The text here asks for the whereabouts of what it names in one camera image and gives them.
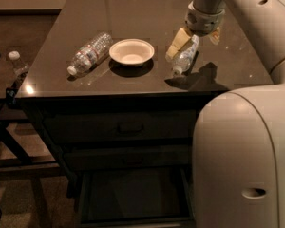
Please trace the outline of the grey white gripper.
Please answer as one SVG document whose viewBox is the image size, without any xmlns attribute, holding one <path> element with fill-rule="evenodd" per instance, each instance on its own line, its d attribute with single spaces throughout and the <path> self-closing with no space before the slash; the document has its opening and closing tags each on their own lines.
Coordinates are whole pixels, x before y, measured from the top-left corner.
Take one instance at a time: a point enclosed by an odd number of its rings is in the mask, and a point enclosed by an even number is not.
<svg viewBox="0 0 285 228">
<path fill-rule="evenodd" d="M 185 25 L 187 28 L 180 28 L 178 30 L 169 49 L 166 51 L 165 59 L 171 62 L 178 52 L 191 40 L 192 33 L 198 35 L 198 37 L 210 34 L 210 41 L 217 46 L 220 42 L 219 25 L 224 14 L 225 9 L 211 14 L 197 10 L 193 3 L 190 3 L 185 16 Z"/>
</svg>

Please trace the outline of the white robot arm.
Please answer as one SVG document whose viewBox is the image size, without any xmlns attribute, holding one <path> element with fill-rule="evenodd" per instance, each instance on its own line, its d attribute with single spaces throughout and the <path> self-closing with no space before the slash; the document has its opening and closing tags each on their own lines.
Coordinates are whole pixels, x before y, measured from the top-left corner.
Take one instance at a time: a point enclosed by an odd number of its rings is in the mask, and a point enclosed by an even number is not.
<svg viewBox="0 0 285 228">
<path fill-rule="evenodd" d="M 198 36 L 231 11 L 272 84 L 223 93 L 199 114 L 193 137 L 197 228 L 285 228 L 285 0 L 193 0 Z"/>
</svg>

